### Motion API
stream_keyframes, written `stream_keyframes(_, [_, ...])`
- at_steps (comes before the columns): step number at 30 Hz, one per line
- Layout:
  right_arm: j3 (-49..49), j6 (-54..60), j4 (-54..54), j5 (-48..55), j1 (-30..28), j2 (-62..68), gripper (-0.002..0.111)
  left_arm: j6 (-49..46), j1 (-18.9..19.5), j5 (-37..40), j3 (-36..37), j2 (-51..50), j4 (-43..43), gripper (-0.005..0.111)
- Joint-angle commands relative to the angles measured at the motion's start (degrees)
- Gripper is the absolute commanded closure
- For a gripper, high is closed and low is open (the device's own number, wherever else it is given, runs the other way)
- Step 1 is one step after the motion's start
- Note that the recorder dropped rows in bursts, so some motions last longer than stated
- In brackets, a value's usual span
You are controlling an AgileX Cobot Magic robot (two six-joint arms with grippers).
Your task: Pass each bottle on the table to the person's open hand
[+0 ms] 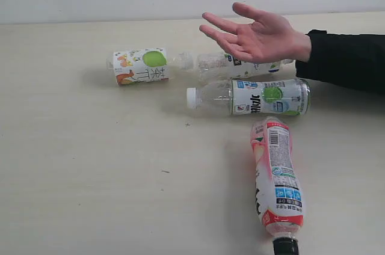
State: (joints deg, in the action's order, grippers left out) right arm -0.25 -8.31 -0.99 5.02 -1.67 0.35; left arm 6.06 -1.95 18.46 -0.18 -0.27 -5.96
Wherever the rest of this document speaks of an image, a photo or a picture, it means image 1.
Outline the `person's open bare hand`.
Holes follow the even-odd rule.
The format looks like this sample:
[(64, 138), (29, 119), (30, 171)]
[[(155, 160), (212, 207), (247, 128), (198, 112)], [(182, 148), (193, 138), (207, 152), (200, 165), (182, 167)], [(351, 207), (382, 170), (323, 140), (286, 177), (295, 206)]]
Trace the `person's open bare hand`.
[(233, 11), (252, 23), (235, 23), (212, 13), (202, 14), (210, 25), (199, 30), (228, 54), (249, 63), (272, 63), (284, 59), (308, 61), (310, 37), (298, 32), (286, 18), (236, 2)]

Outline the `black sleeved forearm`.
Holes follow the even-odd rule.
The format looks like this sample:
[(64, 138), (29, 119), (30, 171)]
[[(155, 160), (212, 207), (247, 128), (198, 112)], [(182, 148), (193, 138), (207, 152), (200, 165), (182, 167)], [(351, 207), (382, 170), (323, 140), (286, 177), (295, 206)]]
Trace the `black sleeved forearm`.
[(297, 77), (384, 94), (384, 35), (313, 29), (307, 36), (312, 50), (307, 62), (295, 62)]

